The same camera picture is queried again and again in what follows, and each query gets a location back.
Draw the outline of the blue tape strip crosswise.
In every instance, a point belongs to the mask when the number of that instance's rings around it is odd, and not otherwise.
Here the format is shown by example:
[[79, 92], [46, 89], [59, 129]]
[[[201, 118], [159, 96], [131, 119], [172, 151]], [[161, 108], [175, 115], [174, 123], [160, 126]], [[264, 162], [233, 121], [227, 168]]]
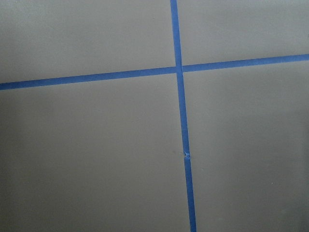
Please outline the blue tape strip crosswise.
[[[276, 63], [300, 62], [300, 61], [308, 61], [308, 59], [309, 59], [308, 54], [302, 54], [302, 55], [280, 56], [270, 58], [233, 60], [233, 61], [184, 65], [182, 66], [182, 71], [187, 73], [187, 72], [227, 69], [227, 68], [246, 67], [246, 66], [269, 65]], [[176, 67], [164, 67], [164, 68], [109, 72], [109, 73], [48, 78], [38, 80], [26, 80], [26, 81], [1, 83], [0, 89], [10, 90], [20, 88], [54, 86], [54, 85], [93, 82], [102, 80], [126, 79], [126, 78], [143, 77], [143, 76], [173, 74], [176, 72], [177, 72]]]

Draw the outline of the blue tape strip lengthwise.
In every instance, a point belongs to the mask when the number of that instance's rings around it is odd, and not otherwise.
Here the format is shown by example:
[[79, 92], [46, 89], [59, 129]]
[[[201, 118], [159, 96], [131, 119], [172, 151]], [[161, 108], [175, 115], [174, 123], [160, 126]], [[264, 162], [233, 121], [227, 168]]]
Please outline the blue tape strip lengthwise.
[[194, 188], [192, 179], [191, 155], [189, 145], [188, 124], [187, 124], [186, 102], [185, 102], [184, 77], [182, 70], [182, 50], [181, 50], [177, 1], [171, 0], [170, 8], [171, 8], [173, 43], [174, 43], [175, 67], [177, 76], [179, 111], [180, 111], [180, 121], [182, 131], [182, 145], [184, 155], [184, 170], [186, 180], [189, 225], [190, 225], [190, 231], [195, 232], [197, 230], [196, 213], [195, 213]]

